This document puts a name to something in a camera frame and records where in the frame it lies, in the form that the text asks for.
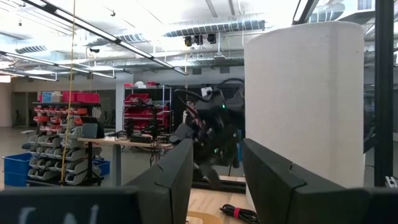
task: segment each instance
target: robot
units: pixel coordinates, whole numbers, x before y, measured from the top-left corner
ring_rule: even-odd
[[[220,86],[238,81],[242,85],[234,97],[225,99]],[[185,93],[195,98],[196,110],[190,108],[179,96]],[[177,145],[183,139],[193,139],[193,179],[206,177],[210,187],[217,189],[221,182],[213,165],[239,167],[238,130],[244,129],[244,80],[229,78],[218,84],[213,91],[202,97],[188,90],[175,90],[175,94],[187,106],[198,120],[198,128],[193,129],[186,124],[181,124],[170,142]]]

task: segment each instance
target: fluorescent light fixture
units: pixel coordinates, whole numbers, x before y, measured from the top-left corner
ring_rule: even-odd
[[[120,42],[120,46],[122,46],[124,48],[127,48],[127,49],[131,50],[132,52],[134,52],[136,54],[139,54],[139,55],[141,55],[141,56],[143,56],[145,58],[148,58],[148,59],[154,58],[154,56],[152,56],[152,55],[148,54],[147,52],[145,52],[143,50],[140,50],[137,47],[135,47],[135,46],[133,46],[131,44],[128,44],[126,42],[123,42],[123,41]]]
[[[73,22],[73,16],[70,15],[69,13],[63,12],[63,11],[61,11],[59,9],[57,9],[55,11],[55,13],[58,14],[59,16],[61,16],[61,17],[64,17],[64,18],[68,19],[69,21]],[[88,31],[100,36],[100,37],[103,37],[103,38],[105,38],[105,39],[107,39],[109,41],[113,42],[113,41],[116,40],[116,38],[114,36],[112,36],[111,34],[109,34],[107,32],[104,32],[104,31],[102,31],[102,30],[100,30],[100,29],[98,29],[96,27],[93,27],[92,25],[90,25],[90,24],[88,24],[88,23],[86,23],[86,22],[84,22],[84,21],[82,21],[82,20],[80,20],[79,18],[76,18],[76,17],[75,17],[75,24],[80,26],[81,28],[86,29],[86,30],[88,30]]]
[[[25,77],[25,75],[20,75],[20,74],[15,74],[15,73],[10,73],[10,72],[3,72],[3,71],[0,71],[0,75],[12,75],[12,76],[17,76],[17,77]]]
[[[46,81],[53,81],[53,82],[57,82],[58,80],[56,79],[51,79],[51,78],[44,78],[44,77],[38,77],[38,76],[34,76],[34,75],[29,75],[29,78],[34,78],[34,79],[39,79],[39,80],[46,80]]]
[[[178,72],[178,73],[181,73],[182,75],[186,75],[186,73],[183,70],[181,70],[181,69],[179,69],[177,67],[174,67],[173,70]]]
[[[94,66],[90,67],[91,71],[111,71],[111,70],[122,70],[121,68],[114,68],[111,66],[106,66],[106,65],[99,65],[99,66]]]
[[[113,77],[113,76],[111,76],[111,75],[105,75],[105,74],[102,74],[102,73],[99,73],[99,72],[93,72],[93,75],[97,75],[97,76],[101,76],[101,77],[106,77],[106,78],[116,78],[116,77]]]
[[[58,65],[58,67],[70,69],[70,66],[66,66],[66,65]],[[77,71],[77,72],[89,73],[89,71],[83,70],[83,69],[80,69],[80,68],[73,68],[73,67],[72,67],[72,70],[73,70],[73,71]]]
[[[10,83],[11,76],[10,75],[0,75],[0,83]]]
[[[22,1],[24,1],[24,2],[26,2],[28,4],[34,4],[35,7],[39,8],[39,9],[41,9],[41,10],[43,10],[43,11],[45,11],[45,12],[51,14],[51,15],[53,15],[53,16],[57,16],[58,18],[63,19],[64,21],[67,21],[69,23],[73,23],[73,20],[75,20],[75,24],[78,27],[81,27],[81,28],[87,30],[88,32],[92,32],[92,33],[94,33],[94,34],[96,34],[96,35],[98,35],[98,36],[100,36],[100,37],[102,37],[102,38],[104,38],[104,39],[106,39],[106,40],[108,40],[110,42],[113,42],[116,45],[124,47],[125,49],[128,49],[128,50],[130,50],[130,51],[132,51],[132,52],[134,52],[134,53],[136,53],[136,54],[138,54],[138,55],[140,55],[142,57],[148,58],[149,60],[153,60],[154,62],[158,63],[159,65],[162,65],[162,66],[165,66],[167,68],[173,69],[176,72],[181,73],[183,75],[188,75],[187,73],[185,73],[181,69],[175,68],[173,65],[170,65],[169,63],[167,63],[165,61],[162,61],[161,59],[155,58],[151,54],[148,54],[147,52],[145,52],[143,50],[140,50],[137,47],[135,47],[135,46],[133,46],[131,44],[128,44],[127,42],[122,41],[121,39],[116,38],[115,36],[113,36],[113,35],[105,32],[105,31],[103,31],[103,30],[101,30],[101,29],[99,29],[99,28],[97,28],[97,27],[95,27],[95,26],[83,21],[82,19],[74,17],[71,13],[69,13],[67,11],[64,11],[63,9],[60,9],[59,7],[54,6],[51,3],[44,2],[45,6],[43,6],[42,4],[34,3],[33,0],[22,0]],[[61,68],[67,68],[64,65],[56,65],[56,66],[61,67]],[[89,71],[80,70],[78,68],[73,68],[73,70],[74,71],[78,71],[78,72],[89,73]]]
[[[25,73],[32,74],[32,75],[50,75],[54,74],[55,72],[52,71],[47,71],[47,70],[38,70],[38,69],[33,69],[33,70],[28,70],[24,71]]]
[[[6,53],[6,55],[10,56],[10,57],[23,59],[23,60],[28,60],[28,61],[31,61],[31,62],[43,63],[43,64],[46,64],[46,65],[55,65],[53,62],[49,62],[47,60],[41,60],[41,59],[36,59],[36,58],[31,58],[31,57],[25,57],[25,56],[22,56],[22,55],[19,55],[19,54]]]
[[[300,0],[300,2],[298,3],[296,14],[294,15],[294,18],[293,18],[294,21],[296,21],[296,22],[300,21],[300,18],[304,13],[304,9],[305,9],[305,6],[307,5],[307,3],[308,3],[308,0]]]
[[[159,63],[159,64],[161,64],[163,66],[166,66],[166,67],[169,67],[169,68],[173,68],[173,65],[171,65],[169,63],[166,63],[166,62],[164,62],[162,60],[159,60],[157,58],[154,58],[153,61],[156,62],[156,63]]]
[[[29,0],[29,1],[39,6],[45,6],[47,4],[46,2],[43,2],[41,0]]]

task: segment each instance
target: floor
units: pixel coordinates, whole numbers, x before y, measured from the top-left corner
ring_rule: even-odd
[[[22,144],[27,142],[27,136],[21,134],[26,128],[0,128],[0,157],[14,154],[25,153],[21,149]],[[398,176],[398,142],[394,143],[394,175]],[[103,146],[101,156],[106,160],[112,160],[112,148]],[[149,168],[150,154],[147,152],[131,152],[125,150],[122,153],[122,184],[137,177],[139,174]],[[371,149],[366,154],[366,164],[373,165],[374,151]],[[3,171],[4,161],[0,160],[0,169]],[[228,175],[229,167],[215,167],[219,175]],[[242,177],[242,166],[238,169],[232,168],[231,176]],[[102,186],[111,186],[111,180],[107,176]],[[373,168],[365,167],[364,186],[373,186]],[[4,188],[4,176],[0,175],[0,189]]]

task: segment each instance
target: yellow cable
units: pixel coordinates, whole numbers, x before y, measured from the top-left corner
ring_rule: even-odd
[[[185,54],[185,73],[187,72],[188,54]],[[185,76],[185,89],[188,91],[188,75]]]
[[[91,92],[91,83],[93,82],[93,73],[90,72],[90,92]]]
[[[72,102],[72,86],[73,86],[73,44],[75,42],[75,11],[76,11],[76,0],[73,0],[73,25],[72,25],[72,52],[70,59],[70,80],[69,80],[69,104],[68,104],[68,116],[67,116],[67,130],[65,132],[65,145],[63,147],[62,154],[62,169],[61,169],[61,186],[63,186],[63,178],[65,176],[65,156],[67,151],[67,143],[69,138],[69,120],[70,120],[70,105]]]

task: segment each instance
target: table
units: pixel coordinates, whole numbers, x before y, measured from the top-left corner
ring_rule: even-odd
[[[232,180],[244,182],[244,177],[226,177],[220,176],[223,180]],[[193,212],[209,213],[219,217],[224,224],[243,224],[242,221],[233,217],[226,216],[220,208],[224,204],[230,204],[239,208],[254,210],[246,200],[245,194],[218,192],[215,190],[191,189],[188,210]],[[197,218],[188,217],[190,224],[199,224],[201,221]]]
[[[151,147],[149,143],[131,142],[130,140],[117,140],[114,137],[105,137],[100,139],[88,139],[78,138],[78,141],[88,142],[88,147],[93,147],[92,143],[98,143],[102,145],[113,145],[113,158],[112,158],[112,184],[114,186],[121,186],[121,164],[122,164],[122,150],[121,146],[133,146],[133,147]],[[167,148],[172,147],[171,144],[161,143],[160,147]]]

